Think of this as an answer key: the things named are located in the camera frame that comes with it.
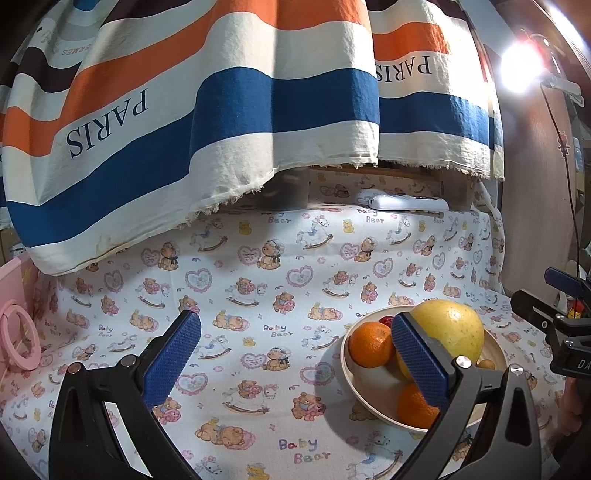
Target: lamp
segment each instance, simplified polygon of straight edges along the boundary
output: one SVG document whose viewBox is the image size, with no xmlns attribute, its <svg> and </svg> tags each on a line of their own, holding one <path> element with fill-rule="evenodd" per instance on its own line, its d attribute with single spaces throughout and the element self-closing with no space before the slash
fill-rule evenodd
<svg viewBox="0 0 591 480">
<path fill-rule="evenodd" d="M 512 92 L 522 93 L 531 85 L 540 83 L 561 90 L 581 108 L 584 107 L 580 86 L 550 72 L 544 65 L 538 47 L 530 39 L 517 42 L 507 49 L 501 60 L 501 79 Z"/>
</svg>

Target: striped fabric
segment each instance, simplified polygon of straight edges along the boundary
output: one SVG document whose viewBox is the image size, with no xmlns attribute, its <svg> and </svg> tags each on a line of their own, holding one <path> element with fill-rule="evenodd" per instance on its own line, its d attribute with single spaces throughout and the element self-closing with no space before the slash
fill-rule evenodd
<svg viewBox="0 0 591 480">
<path fill-rule="evenodd" d="M 366 4 L 379 85 L 378 157 L 502 179 L 495 86 L 460 5 L 452 0 Z"/>
<path fill-rule="evenodd" d="M 22 243 L 45 273 L 75 271 L 278 170 L 375 163 L 378 145 L 502 176 L 493 87 L 441 3 L 61 0 L 0 79 Z"/>
</svg>

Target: orange stripe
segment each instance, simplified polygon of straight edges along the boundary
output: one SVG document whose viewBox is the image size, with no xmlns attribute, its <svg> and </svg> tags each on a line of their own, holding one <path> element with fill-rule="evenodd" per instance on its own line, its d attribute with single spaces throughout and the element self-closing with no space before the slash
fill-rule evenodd
<svg viewBox="0 0 591 480">
<path fill-rule="evenodd" d="M 367 10 L 360 0 L 218 0 L 209 12 L 171 37 L 80 72 L 72 82 L 59 119 L 39 121 L 18 107 L 8 108 L 4 145 L 33 156 L 51 153 L 53 138 L 62 127 L 103 108 L 197 53 L 212 25 L 233 12 L 253 13 L 279 30 L 302 30 L 325 22 L 346 21 L 371 31 Z"/>
<path fill-rule="evenodd" d="M 398 60 L 413 51 L 450 53 L 439 25 L 410 22 L 393 32 L 374 34 L 374 56 L 378 61 Z"/>
</svg>

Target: blue stripe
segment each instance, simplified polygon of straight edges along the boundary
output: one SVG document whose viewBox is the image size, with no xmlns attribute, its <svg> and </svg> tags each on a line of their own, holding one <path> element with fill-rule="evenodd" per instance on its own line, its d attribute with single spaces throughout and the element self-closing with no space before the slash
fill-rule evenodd
<svg viewBox="0 0 591 480">
<path fill-rule="evenodd" d="M 2 181 L 2 177 L 0 177 L 0 207 L 6 206 L 6 194 L 4 193 L 4 182 Z"/>
<path fill-rule="evenodd" d="M 158 115 L 156 108 L 150 110 L 149 94 L 142 115 Z M 213 142 L 349 120 L 379 121 L 378 84 L 367 72 L 342 69 L 275 80 L 250 68 L 223 70 L 200 86 L 193 112 L 129 143 L 43 205 L 9 201 L 8 209 L 27 248 L 62 242 L 126 203 L 181 180 L 189 173 L 193 153 Z M 187 205 L 200 198 L 195 192 Z"/>
<path fill-rule="evenodd" d="M 90 12 L 100 0 L 74 0 L 74 7 L 83 12 Z"/>
<path fill-rule="evenodd" d="M 402 98 L 380 98 L 379 132 L 438 132 L 490 143 L 488 112 L 444 93 L 416 92 Z"/>
</svg>

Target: frayed fabric edge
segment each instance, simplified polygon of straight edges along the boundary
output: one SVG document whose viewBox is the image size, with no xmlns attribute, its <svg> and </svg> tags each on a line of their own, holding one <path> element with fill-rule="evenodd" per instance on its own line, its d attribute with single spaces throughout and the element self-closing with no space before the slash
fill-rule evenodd
<svg viewBox="0 0 591 480">
<path fill-rule="evenodd" d="M 490 174 L 486 174 L 481 171 L 473 171 L 473 170 L 470 170 L 469 168 L 460 167 L 450 160 L 434 160 L 437 163 L 433 164 L 433 163 L 422 163 L 422 162 L 416 161 L 416 160 L 405 160 L 402 158 L 378 157 L 378 159 L 382 160 L 382 161 L 389 161 L 392 163 L 397 163 L 400 165 L 404 165 L 406 167 L 423 167 L 423 168 L 430 168 L 433 170 L 444 170 L 444 169 L 457 170 L 457 171 L 463 173 L 464 175 L 467 175 L 469 177 L 475 177 L 480 180 L 499 180 L 499 181 L 505 180 L 505 177 L 491 177 Z"/>
<path fill-rule="evenodd" d="M 231 204 L 237 202 L 241 197 L 243 197 L 246 194 L 260 191 L 262 189 L 262 187 L 264 186 L 264 184 L 266 182 L 268 182 L 271 178 L 273 178 L 278 171 L 289 170 L 291 168 L 311 167 L 311 166 L 340 168 L 340 166 L 343 164 L 350 164 L 350 165 L 355 166 L 355 168 L 359 168 L 359 167 L 362 167 L 367 164 L 372 164 L 372 163 L 377 164 L 377 162 L 378 162 L 378 159 L 374 155 L 368 155 L 365 157 L 360 156 L 360 157 L 354 157 L 354 158 L 353 157 L 333 157 L 330 159 L 330 161 L 323 162 L 323 163 L 315 163 L 313 165 L 293 163 L 293 164 L 289 164 L 289 165 L 285 166 L 285 168 L 281 168 L 281 169 L 274 168 L 267 175 L 264 175 L 264 176 L 258 178 L 257 180 L 249 183 L 246 186 L 242 186 L 241 188 L 236 189 L 233 192 L 227 192 L 223 195 L 218 195 L 216 197 L 212 197 L 212 198 L 208 199 L 208 200 L 212 200 L 212 204 L 209 206 L 197 206 L 196 204 L 193 204 L 193 205 L 191 205 L 191 207 L 189 207 L 189 211 L 185 214 L 184 218 L 177 218 L 174 221 L 169 222 L 160 228 L 154 229 L 150 233 L 143 234 L 143 235 L 141 235 L 137 238 L 131 239 L 128 242 L 125 242 L 123 244 L 114 245 L 111 249 L 98 255 L 97 257 L 84 260 L 83 262 L 77 264 L 76 266 L 74 266 L 72 268 L 69 268 L 68 270 L 58 271 L 58 272 L 50 272 L 50 271 L 43 271 L 43 270 L 41 270 L 41 271 L 46 275 L 51 275 L 51 276 L 55 276 L 55 277 L 59 277 L 61 275 L 66 275 L 68 273 L 74 273 L 79 270 L 82 270 L 83 268 L 86 268 L 88 265 L 90 265 L 92 263 L 99 262 L 101 260 L 104 260 L 107 257 L 110 257 L 111 255 L 116 254 L 117 252 L 121 252 L 123 250 L 126 250 L 126 249 L 134 246 L 134 245 L 137 245 L 148 238 L 152 238 L 153 236 L 157 236 L 157 235 L 160 235 L 162 233 L 166 233 L 166 232 L 174 230 L 174 229 L 183 229 L 183 228 L 186 228 L 187 226 L 191 226 L 192 222 L 194 222 L 201 213 L 203 213 L 205 215 L 210 215 L 211 213 L 217 212 L 219 210 L 219 208 L 223 205 L 231 205 Z M 33 260 L 33 263 L 35 263 L 34 253 L 29 252 L 29 255 L 30 255 L 31 259 Z"/>
</svg>

